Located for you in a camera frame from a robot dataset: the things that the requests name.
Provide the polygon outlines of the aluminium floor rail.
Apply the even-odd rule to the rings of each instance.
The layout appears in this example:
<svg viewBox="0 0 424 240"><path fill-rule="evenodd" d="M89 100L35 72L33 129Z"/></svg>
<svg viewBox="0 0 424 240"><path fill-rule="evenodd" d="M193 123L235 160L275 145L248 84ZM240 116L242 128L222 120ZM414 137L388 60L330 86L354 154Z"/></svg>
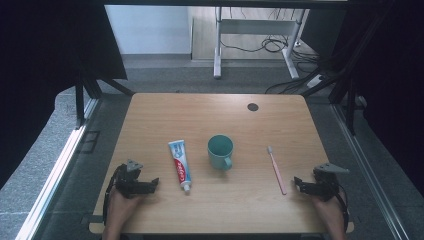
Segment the aluminium floor rail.
<svg viewBox="0 0 424 240"><path fill-rule="evenodd" d="M331 109L337 119L337 122L351 148L354 155L354 159L359 166L362 175L367 182L368 187L376 201L376 204L385 219L385 222L392 233L394 240L410 240L410 237L402 223L402 220L395 210L394 205L390 201L389 197L385 193L380 184L377 176L372 169L368 158L360 145L355 134L346 125L346 117L343 114L342 109L339 106L332 105Z"/></svg>
<svg viewBox="0 0 424 240"><path fill-rule="evenodd" d="M60 181L64 176L66 168L75 155L76 149L86 132L89 118L92 116L98 105L98 100L90 99L87 103L82 103L82 121L72 127L66 142L61 148L61 152L52 165L51 171L46 178L43 187L40 189L37 199L34 201L31 210L22 224L15 240L32 240L35 236L42 220L47 212L50 202L58 189Z"/></svg>

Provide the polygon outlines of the white toothpaste tube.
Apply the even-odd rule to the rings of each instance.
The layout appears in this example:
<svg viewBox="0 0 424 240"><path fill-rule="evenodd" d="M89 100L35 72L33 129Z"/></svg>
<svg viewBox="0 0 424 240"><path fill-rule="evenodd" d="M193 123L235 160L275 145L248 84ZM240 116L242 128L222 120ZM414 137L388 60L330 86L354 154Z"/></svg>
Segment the white toothpaste tube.
<svg viewBox="0 0 424 240"><path fill-rule="evenodd" d="M186 157L185 141L176 140L168 143L172 158L174 160L180 187L186 194L191 191L191 174Z"/></svg>

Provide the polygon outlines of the black curtain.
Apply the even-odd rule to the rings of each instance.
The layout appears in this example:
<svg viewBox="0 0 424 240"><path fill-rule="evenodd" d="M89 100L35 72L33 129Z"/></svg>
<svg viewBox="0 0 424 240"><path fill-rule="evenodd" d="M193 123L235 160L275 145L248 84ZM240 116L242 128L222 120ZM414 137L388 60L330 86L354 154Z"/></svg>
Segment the black curtain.
<svg viewBox="0 0 424 240"><path fill-rule="evenodd" d="M362 9L313 9L301 39L339 69L370 21ZM369 126L424 196L424 0L394 0L353 79Z"/></svg>
<svg viewBox="0 0 424 240"><path fill-rule="evenodd" d="M125 79L106 9L89 0L0 0L0 188L84 79Z"/></svg>

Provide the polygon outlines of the person's left hand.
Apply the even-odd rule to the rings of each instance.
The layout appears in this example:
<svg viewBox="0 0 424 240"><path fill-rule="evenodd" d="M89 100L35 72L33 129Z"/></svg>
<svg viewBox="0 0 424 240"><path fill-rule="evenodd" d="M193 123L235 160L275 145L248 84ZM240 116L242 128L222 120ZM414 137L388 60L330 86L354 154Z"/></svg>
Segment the person's left hand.
<svg viewBox="0 0 424 240"><path fill-rule="evenodd" d="M144 198L144 195L126 198L118 190L113 189L109 196L106 227L120 231Z"/></svg>

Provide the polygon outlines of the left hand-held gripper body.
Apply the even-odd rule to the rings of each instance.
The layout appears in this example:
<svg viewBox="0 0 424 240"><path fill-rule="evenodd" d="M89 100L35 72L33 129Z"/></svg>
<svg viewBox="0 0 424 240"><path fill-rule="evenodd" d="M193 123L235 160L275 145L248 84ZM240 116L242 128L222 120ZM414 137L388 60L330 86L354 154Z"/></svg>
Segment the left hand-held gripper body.
<svg viewBox="0 0 424 240"><path fill-rule="evenodd" d="M138 181L143 165L128 159L126 164L121 164L116 169L115 187L125 197L131 198L135 195L136 187L146 187L142 182Z"/></svg>

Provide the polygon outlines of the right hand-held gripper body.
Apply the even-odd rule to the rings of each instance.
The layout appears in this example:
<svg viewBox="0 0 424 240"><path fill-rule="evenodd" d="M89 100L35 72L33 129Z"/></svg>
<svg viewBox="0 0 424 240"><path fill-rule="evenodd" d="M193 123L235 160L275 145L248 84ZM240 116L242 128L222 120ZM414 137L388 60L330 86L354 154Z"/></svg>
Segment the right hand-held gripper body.
<svg viewBox="0 0 424 240"><path fill-rule="evenodd" d="M339 182L337 174L348 174L349 169L342 168L333 163L324 163L313 169L316 183L321 188L319 196L322 200L328 201L339 193Z"/></svg>

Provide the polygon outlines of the white metal desk frame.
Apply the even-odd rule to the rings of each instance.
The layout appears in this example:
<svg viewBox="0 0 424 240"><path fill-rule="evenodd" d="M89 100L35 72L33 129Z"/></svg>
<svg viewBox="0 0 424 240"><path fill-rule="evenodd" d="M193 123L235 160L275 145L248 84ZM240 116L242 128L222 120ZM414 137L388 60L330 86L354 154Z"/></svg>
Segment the white metal desk frame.
<svg viewBox="0 0 424 240"><path fill-rule="evenodd" d="M222 8L215 8L216 44L214 49L213 76L221 78L221 42L222 35L280 35L287 37L287 46L280 50L292 79L298 79L299 74L292 60L294 47L298 43L299 33L305 17L305 9L292 9L291 20L259 20L259 19L225 19Z"/></svg>

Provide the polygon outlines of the black metal frame strut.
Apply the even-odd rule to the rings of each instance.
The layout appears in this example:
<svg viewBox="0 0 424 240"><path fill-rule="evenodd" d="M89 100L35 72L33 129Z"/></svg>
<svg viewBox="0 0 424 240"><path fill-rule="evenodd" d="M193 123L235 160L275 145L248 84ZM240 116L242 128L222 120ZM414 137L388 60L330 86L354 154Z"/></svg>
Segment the black metal frame strut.
<svg viewBox="0 0 424 240"><path fill-rule="evenodd" d="M122 92L127 96L133 96L134 91L118 83L114 79L103 79L103 82L112 88ZM76 128L80 129L86 121L84 112L84 92L87 92L92 99L99 99L102 96L102 90L95 79L79 77L75 84L75 103L76 103Z"/></svg>
<svg viewBox="0 0 424 240"><path fill-rule="evenodd" d="M339 104L344 97L347 97L345 125L352 134L355 134L353 122L356 107L356 87L352 74L380 24L381 21L375 17L369 21L367 26L363 26L351 40L351 44L354 42L357 42L357 44L355 49L352 50L351 54L347 57L346 63L343 65L343 67L334 76L330 76L328 79L323 80L321 83L318 83L311 89L301 93L303 97L308 97L335 83L335 87L329 94L328 99L331 104Z"/></svg>

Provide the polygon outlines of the pink toothbrush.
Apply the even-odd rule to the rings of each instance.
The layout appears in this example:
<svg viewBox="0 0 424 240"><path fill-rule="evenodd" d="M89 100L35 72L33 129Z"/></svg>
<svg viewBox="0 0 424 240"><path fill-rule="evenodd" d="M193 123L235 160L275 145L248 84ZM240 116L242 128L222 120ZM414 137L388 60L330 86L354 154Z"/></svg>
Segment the pink toothbrush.
<svg viewBox="0 0 424 240"><path fill-rule="evenodd" d="M275 172L275 175L276 175L276 178L277 178L277 182L279 184L280 191L281 191L282 195L285 196L285 195L287 195L287 190L286 190L283 178L281 176L280 170L278 168L277 162L275 161L273 149L272 149L271 146L267 146L267 152L270 156L270 159L271 159L271 162L272 162L272 165L273 165L273 169L274 169L274 172Z"/></svg>

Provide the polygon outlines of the person's right hand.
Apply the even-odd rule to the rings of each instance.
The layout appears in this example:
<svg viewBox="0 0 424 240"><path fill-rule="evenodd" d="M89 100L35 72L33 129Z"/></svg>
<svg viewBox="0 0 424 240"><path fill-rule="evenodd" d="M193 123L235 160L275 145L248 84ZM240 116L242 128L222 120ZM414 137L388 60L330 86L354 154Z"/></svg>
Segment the person's right hand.
<svg viewBox="0 0 424 240"><path fill-rule="evenodd" d="M336 197L323 201L319 197L312 196L311 201L328 231L344 232L344 217Z"/></svg>

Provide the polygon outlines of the white power strip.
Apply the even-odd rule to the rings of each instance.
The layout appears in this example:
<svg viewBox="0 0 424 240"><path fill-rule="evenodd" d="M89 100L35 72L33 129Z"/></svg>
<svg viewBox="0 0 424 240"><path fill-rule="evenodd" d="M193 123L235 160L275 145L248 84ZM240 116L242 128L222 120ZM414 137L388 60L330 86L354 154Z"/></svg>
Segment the white power strip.
<svg viewBox="0 0 424 240"><path fill-rule="evenodd" d="M307 83L307 87L308 88L313 88L316 85L318 85L322 80L324 79L324 76L321 74L318 74L317 76L315 76L314 78L312 78L308 83Z"/></svg>

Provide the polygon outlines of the teal cup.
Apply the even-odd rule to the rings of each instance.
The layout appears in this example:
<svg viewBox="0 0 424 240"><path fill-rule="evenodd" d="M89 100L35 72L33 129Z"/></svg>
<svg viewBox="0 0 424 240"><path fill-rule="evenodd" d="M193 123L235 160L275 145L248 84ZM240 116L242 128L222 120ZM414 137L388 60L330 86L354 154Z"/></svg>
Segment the teal cup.
<svg viewBox="0 0 424 240"><path fill-rule="evenodd" d="M212 167L218 170L230 170L233 166L231 160L233 148L233 141L228 136L222 134L212 136L207 144Z"/></svg>

